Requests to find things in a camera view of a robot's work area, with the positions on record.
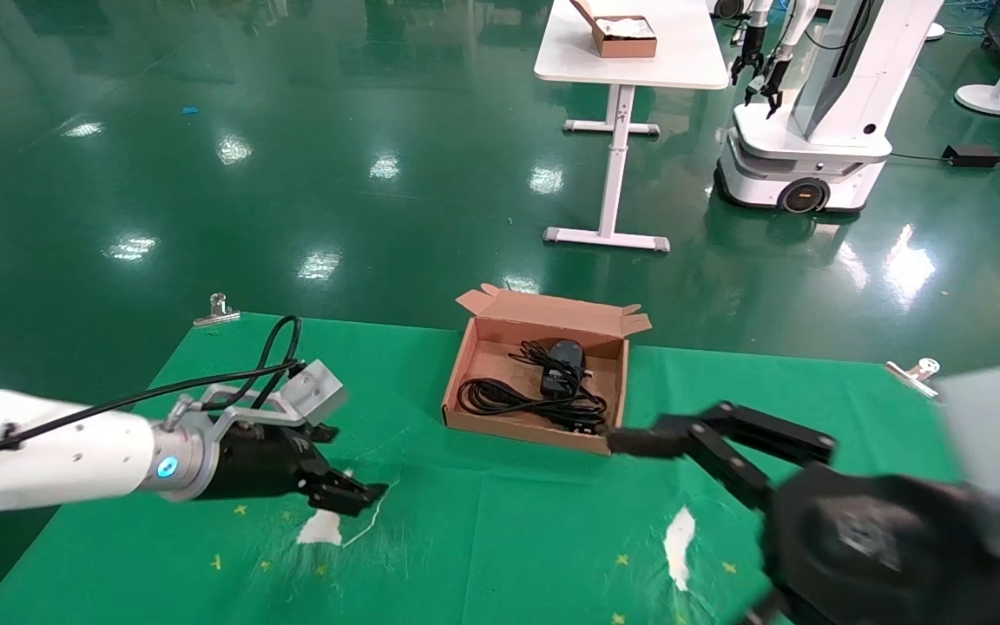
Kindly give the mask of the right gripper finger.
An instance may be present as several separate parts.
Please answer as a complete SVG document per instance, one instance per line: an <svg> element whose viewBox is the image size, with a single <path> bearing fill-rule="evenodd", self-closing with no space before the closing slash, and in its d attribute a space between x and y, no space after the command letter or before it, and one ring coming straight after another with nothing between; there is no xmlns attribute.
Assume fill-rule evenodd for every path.
<svg viewBox="0 0 1000 625"><path fill-rule="evenodd" d="M614 454L694 460L748 510L762 511L773 488L765 472L727 441L737 431L733 420L659 420L648 428L608 431L607 444Z"/></svg>
<svg viewBox="0 0 1000 625"><path fill-rule="evenodd" d="M656 432L682 440L690 455L716 452L727 440L794 465L829 465L836 451L836 440L824 432L730 401L694 415L662 414Z"/></svg>

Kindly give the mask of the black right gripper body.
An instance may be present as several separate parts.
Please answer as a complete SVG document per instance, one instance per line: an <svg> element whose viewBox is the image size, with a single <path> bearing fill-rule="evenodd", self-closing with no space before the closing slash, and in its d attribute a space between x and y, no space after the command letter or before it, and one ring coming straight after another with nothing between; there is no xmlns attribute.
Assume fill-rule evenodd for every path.
<svg viewBox="0 0 1000 625"><path fill-rule="evenodd" d="M750 624L1000 624L1000 468L960 485L810 464L747 473L770 589Z"/></svg>

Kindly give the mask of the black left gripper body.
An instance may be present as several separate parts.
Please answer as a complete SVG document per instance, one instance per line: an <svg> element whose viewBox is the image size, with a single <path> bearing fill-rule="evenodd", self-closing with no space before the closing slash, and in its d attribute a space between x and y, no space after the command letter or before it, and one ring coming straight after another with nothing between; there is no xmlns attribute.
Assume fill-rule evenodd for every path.
<svg viewBox="0 0 1000 625"><path fill-rule="evenodd" d="M200 501L300 494L300 464L305 460L326 462L317 445L306 439L305 426L238 424L231 428L219 443L217 465L199 494Z"/></svg>

